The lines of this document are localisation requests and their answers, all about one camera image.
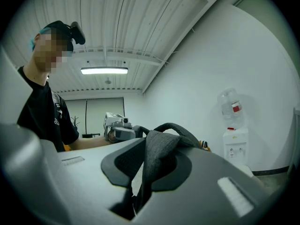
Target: water bottle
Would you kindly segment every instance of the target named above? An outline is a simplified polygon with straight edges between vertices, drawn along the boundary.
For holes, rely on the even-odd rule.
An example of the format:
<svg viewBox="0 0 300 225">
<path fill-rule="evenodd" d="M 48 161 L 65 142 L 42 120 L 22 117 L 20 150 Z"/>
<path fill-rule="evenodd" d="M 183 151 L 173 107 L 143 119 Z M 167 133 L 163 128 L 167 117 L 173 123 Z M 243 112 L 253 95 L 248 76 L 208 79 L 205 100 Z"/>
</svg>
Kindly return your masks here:
<svg viewBox="0 0 300 225">
<path fill-rule="evenodd" d="M 221 105 L 223 118 L 229 129 L 238 129 L 244 125 L 244 115 L 238 93 L 234 88 L 228 88 L 217 97 Z"/>
</svg>

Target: red label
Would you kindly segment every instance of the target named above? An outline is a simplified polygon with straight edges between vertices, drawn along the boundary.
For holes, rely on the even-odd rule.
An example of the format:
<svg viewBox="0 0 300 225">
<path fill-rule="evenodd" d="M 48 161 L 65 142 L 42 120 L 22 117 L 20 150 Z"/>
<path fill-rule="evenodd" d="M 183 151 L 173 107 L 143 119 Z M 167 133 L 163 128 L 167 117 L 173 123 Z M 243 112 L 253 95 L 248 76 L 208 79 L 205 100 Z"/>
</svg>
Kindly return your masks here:
<svg viewBox="0 0 300 225">
<path fill-rule="evenodd" d="M 240 106 L 233 107 L 233 111 L 236 113 L 240 110 Z"/>
</svg>

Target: black baseboard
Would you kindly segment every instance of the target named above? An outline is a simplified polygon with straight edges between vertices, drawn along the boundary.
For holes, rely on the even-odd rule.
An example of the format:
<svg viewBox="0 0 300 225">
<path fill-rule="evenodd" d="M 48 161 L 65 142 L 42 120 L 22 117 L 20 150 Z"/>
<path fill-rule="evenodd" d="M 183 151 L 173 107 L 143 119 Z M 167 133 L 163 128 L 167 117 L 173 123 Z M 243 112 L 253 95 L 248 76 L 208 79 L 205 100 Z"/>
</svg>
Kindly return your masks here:
<svg viewBox="0 0 300 225">
<path fill-rule="evenodd" d="M 252 171 L 254 176 L 265 176 L 265 175 L 274 175 L 278 173 L 285 173 L 289 169 L 289 166 L 272 169 L 272 170 L 264 170 L 264 171 Z"/>
</svg>

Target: black t-shirt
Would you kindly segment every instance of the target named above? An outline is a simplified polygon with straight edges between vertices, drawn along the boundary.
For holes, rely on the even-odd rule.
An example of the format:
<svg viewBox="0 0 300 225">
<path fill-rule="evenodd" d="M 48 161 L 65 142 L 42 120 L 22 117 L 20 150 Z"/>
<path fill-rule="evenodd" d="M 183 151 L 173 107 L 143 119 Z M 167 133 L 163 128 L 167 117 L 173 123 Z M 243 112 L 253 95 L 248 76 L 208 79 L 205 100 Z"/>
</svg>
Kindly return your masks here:
<svg viewBox="0 0 300 225">
<path fill-rule="evenodd" d="M 53 142 L 58 152 L 65 151 L 62 142 L 71 144 L 79 136 L 73 127 L 65 101 L 60 97 L 62 110 L 62 118 L 60 118 L 49 83 L 46 82 L 45 86 L 41 86 L 29 80 L 23 72 L 23 67 L 19 68 L 18 72 L 33 89 L 21 112 L 18 124 L 32 130 L 40 139 Z"/>
</svg>

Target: ceiling light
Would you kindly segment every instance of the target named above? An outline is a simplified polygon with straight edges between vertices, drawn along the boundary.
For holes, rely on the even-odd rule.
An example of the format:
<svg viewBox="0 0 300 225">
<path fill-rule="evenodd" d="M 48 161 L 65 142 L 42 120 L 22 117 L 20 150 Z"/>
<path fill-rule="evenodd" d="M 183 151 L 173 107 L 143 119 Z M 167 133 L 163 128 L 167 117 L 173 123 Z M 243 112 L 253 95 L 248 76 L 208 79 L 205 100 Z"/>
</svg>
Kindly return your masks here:
<svg viewBox="0 0 300 225">
<path fill-rule="evenodd" d="M 109 78 L 107 78 L 107 80 L 105 81 L 106 84 L 111 84 L 112 81 L 109 80 Z"/>
<path fill-rule="evenodd" d="M 82 74 L 127 74 L 127 67 L 83 67 Z"/>
</svg>

